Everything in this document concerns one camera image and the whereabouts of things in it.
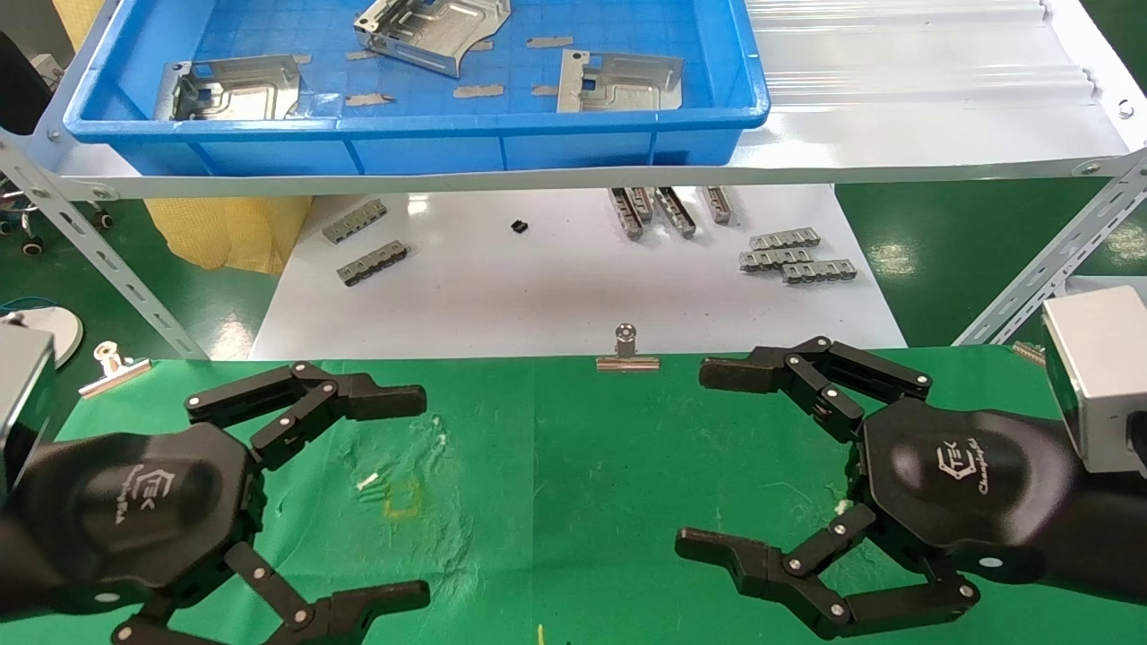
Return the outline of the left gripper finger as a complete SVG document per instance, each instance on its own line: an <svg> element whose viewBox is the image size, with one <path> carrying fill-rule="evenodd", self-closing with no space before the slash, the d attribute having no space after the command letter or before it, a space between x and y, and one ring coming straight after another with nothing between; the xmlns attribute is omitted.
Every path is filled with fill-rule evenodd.
<svg viewBox="0 0 1147 645"><path fill-rule="evenodd" d="M253 461L275 471L342 419L370 421L426 413L422 384L376 384L367 373L329 373L298 362L194 393L185 401L192 422L227 428L274 414L251 437Z"/></svg>

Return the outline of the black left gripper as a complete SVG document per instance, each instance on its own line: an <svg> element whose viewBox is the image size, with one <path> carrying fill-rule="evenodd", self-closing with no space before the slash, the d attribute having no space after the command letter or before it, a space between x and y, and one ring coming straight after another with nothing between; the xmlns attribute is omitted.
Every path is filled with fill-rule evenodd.
<svg viewBox="0 0 1147 645"><path fill-rule="evenodd" d="M306 603L250 546L266 503L253 456L208 422L40 446L13 490L13 617L146 603L114 644L213 644L167 621L232 572L281 619L266 644L361 644L377 617L430 604L426 580Z"/></svg>

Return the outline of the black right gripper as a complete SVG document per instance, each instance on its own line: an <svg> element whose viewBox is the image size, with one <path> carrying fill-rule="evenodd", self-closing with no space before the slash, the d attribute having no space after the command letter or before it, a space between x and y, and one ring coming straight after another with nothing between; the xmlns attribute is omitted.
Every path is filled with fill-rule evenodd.
<svg viewBox="0 0 1147 645"><path fill-rule="evenodd" d="M746 358L707 357L699 383L785 393L840 443L853 443L863 426L863 503L791 554L688 527L674 538L677 555L725 568L738 593L783 605L821 640L962 617L980 603L980 589L958 572L1008 584L1052 574L1050 527L1076 477L1076 453L1056 420L930 407L923 401L931 376L826 336L756 347ZM864 409L846 391L890 405L863 425ZM924 583L851 596L824 584L821 572L869 536L896 564L922 572Z"/></svg>

